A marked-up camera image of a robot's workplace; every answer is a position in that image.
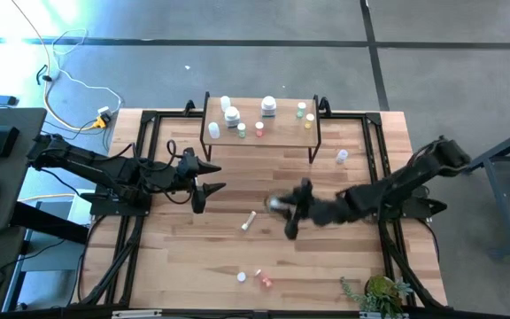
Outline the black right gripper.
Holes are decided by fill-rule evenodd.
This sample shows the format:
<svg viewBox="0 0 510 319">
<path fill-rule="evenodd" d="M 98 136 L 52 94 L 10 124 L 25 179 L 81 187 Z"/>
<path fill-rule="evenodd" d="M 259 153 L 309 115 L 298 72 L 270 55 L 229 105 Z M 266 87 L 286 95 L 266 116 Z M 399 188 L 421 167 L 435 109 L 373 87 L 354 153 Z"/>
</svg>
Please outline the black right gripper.
<svg viewBox="0 0 510 319">
<path fill-rule="evenodd" d="M 311 220 L 316 226 L 321 226 L 319 217 L 318 201 L 313 196 L 313 184 L 310 179 L 303 178 L 301 184 L 292 192 L 282 194 L 277 199 L 285 204 L 276 208 L 275 211 L 283 219 L 287 219 L 284 232 L 289 240 L 295 240 L 298 236 L 298 224 L 302 220 Z"/>
</svg>

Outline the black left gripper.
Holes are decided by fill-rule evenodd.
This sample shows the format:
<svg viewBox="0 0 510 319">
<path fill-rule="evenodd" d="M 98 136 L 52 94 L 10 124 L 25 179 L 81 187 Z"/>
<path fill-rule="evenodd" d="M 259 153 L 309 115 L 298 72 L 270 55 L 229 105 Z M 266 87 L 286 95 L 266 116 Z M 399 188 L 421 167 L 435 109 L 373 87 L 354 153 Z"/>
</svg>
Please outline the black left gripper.
<svg viewBox="0 0 510 319">
<path fill-rule="evenodd" d="M 191 205 L 195 214 L 202 214 L 205 210 L 206 199 L 227 185 L 226 183 L 204 183 L 201 185 L 197 181 L 199 175 L 219 172 L 221 167 L 203 162 L 192 147 L 184 149 L 176 171 L 190 184 Z"/>
</svg>

